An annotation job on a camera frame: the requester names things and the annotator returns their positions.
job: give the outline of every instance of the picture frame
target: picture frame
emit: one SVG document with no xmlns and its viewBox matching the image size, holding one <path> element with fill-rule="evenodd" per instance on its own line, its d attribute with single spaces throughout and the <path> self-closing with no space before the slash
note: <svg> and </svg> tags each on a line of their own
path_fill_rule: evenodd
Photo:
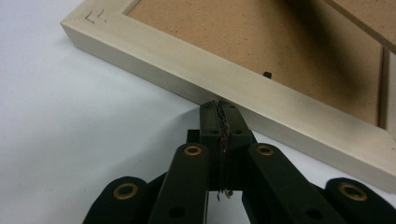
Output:
<svg viewBox="0 0 396 224">
<path fill-rule="evenodd" d="M 396 143 L 387 130 L 127 17 L 138 2 L 85 0 L 61 25 L 79 49 L 199 105 L 232 102 L 250 129 L 396 192 Z"/>
</svg>

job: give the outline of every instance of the screw hole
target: screw hole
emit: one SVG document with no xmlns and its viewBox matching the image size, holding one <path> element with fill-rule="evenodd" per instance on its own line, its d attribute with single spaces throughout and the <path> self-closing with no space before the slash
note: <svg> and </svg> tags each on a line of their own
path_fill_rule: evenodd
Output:
<svg viewBox="0 0 396 224">
<path fill-rule="evenodd" d="M 186 211 L 183 207 L 176 206 L 169 210 L 169 216 L 172 218 L 181 218 L 184 217 Z"/>
<path fill-rule="evenodd" d="M 113 196 L 118 200 L 127 200 L 133 198 L 137 193 L 137 185 L 134 183 L 124 183 L 118 185 L 114 191 Z"/>
<path fill-rule="evenodd" d="M 200 147 L 186 147 L 184 153 L 189 156 L 197 156 L 201 154 L 202 150 Z"/>
<path fill-rule="evenodd" d="M 321 212 L 316 209 L 316 208 L 309 208 L 306 212 L 305 212 L 309 217 L 315 219 L 315 220 L 320 220 L 322 219 L 322 214 Z"/>
<path fill-rule="evenodd" d="M 342 194 L 354 201 L 363 202 L 367 200 L 367 194 L 362 189 L 352 184 L 343 182 L 340 184 L 338 189 L 341 191 Z"/>
<path fill-rule="evenodd" d="M 274 154 L 274 150 L 271 149 L 270 147 L 261 146 L 258 148 L 258 151 L 263 156 L 272 156 Z"/>
</svg>

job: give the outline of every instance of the cream painted frame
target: cream painted frame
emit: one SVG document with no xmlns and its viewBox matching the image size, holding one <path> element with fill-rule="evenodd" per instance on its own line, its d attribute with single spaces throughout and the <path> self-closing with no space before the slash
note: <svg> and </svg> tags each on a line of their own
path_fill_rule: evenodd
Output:
<svg viewBox="0 0 396 224">
<path fill-rule="evenodd" d="M 251 129 L 396 192 L 387 131 L 127 17 L 137 3 L 85 0 L 61 24 L 76 47 L 197 104 L 233 102 Z"/>
</svg>

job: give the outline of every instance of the handwritten mark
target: handwritten mark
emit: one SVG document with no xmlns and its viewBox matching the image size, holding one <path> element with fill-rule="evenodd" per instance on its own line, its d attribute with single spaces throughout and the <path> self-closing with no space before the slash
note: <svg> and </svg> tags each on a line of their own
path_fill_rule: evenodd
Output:
<svg viewBox="0 0 396 224">
<path fill-rule="evenodd" d="M 88 14 L 88 16 L 85 17 L 85 20 L 92 22 L 92 24 L 95 24 L 95 22 L 90 20 L 90 18 L 89 18 L 91 16 L 91 14 L 92 14 L 92 10 L 91 10 L 90 14 Z"/>
<path fill-rule="evenodd" d="M 98 15 L 98 18 L 100 19 L 100 20 L 102 20 L 102 21 L 105 21 L 105 22 L 107 22 L 107 20 L 105 20 L 105 19 L 103 19 L 101 16 L 102 16 L 102 14 L 105 12 L 105 10 L 104 9 L 102 9 L 102 11 L 99 13 L 99 15 Z"/>
</svg>

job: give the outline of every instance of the white background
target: white background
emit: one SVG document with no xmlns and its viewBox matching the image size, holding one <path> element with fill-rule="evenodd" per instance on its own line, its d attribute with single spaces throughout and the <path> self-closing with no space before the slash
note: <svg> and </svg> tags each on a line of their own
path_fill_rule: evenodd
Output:
<svg viewBox="0 0 396 224">
<path fill-rule="evenodd" d="M 80 1 L 0 2 L 2 224 L 81 223 L 109 182 L 161 175 L 199 128 L 198 105 L 72 45 L 59 22 Z M 255 135 L 321 187 L 351 177 Z M 211 194 L 207 223 L 248 223 L 240 197 Z"/>
</svg>

